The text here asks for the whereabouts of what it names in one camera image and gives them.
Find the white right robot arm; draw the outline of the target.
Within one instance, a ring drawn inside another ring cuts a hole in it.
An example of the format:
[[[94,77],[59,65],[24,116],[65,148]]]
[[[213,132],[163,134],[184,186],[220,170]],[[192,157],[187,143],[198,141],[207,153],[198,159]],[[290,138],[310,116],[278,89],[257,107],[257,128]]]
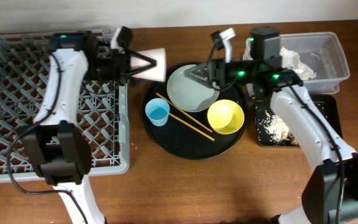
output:
[[[223,91],[235,84],[252,84],[255,94],[289,127],[313,171],[295,209],[272,223],[345,223],[358,219],[358,153],[348,145],[315,106],[307,87],[282,65],[279,31],[272,26],[250,32],[248,60],[233,60],[233,29],[212,34],[214,49],[224,58],[209,58],[185,70],[185,76]]]

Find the white tissue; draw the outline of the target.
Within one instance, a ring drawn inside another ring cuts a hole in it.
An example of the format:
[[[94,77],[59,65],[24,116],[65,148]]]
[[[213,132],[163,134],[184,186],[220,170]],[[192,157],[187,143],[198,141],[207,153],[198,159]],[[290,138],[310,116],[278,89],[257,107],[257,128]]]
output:
[[[316,73],[305,63],[301,62],[299,53],[288,50],[285,47],[280,49],[282,57],[282,67],[292,69],[301,80],[312,80],[316,78]]]

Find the yellow bowl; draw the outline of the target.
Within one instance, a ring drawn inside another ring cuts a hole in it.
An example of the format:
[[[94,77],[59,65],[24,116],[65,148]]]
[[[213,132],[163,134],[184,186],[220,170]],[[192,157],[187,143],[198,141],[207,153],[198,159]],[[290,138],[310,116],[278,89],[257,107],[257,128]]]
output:
[[[207,111],[207,120],[212,129],[223,135],[233,134],[243,127],[245,114],[235,101],[215,101]]]

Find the pink cup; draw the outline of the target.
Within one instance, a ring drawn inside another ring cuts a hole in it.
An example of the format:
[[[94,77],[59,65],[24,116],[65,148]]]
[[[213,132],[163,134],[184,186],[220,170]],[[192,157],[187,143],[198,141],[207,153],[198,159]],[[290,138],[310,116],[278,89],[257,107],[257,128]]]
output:
[[[166,51],[164,48],[138,52],[139,56],[131,56],[130,70],[135,72],[133,78],[165,82]]]

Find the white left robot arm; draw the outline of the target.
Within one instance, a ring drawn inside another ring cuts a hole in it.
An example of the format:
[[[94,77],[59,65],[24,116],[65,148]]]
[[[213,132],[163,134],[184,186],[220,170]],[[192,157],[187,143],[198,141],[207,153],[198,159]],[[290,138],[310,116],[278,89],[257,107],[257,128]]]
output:
[[[89,30],[54,34],[43,102],[34,125],[21,130],[35,173],[61,196],[73,223],[106,222],[90,185],[90,145],[76,122],[83,81],[165,81],[165,49],[136,52],[129,49],[131,40],[129,28],[118,28],[107,44],[109,55],[101,57],[104,42]]]

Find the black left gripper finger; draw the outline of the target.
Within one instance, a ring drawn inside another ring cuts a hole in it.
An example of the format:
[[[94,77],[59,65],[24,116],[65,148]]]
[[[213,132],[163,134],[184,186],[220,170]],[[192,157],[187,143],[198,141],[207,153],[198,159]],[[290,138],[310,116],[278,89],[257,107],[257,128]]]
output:
[[[157,64],[156,59],[153,59],[150,56],[146,56],[140,52],[125,49],[124,65],[126,67],[143,67],[149,64]]]
[[[130,79],[130,78],[153,80],[152,75],[150,75],[148,73],[148,71],[153,69],[153,68],[155,68],[156,66],[157,66],[156,64],[145,65],[143,67],[139,67],[139,68],[136,68],[134,70],[130,70],[127,73],[123,73],[122,76],[127,80]]]

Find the light blue cup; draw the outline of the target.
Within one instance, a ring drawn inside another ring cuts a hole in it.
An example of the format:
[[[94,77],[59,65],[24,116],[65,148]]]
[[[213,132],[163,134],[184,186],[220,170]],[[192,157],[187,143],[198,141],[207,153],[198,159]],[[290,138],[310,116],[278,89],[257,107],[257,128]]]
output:
[[[164,126],[170,114],[170,105],[161,98],[150,100],[145,106],[145,114],[155,126]]]

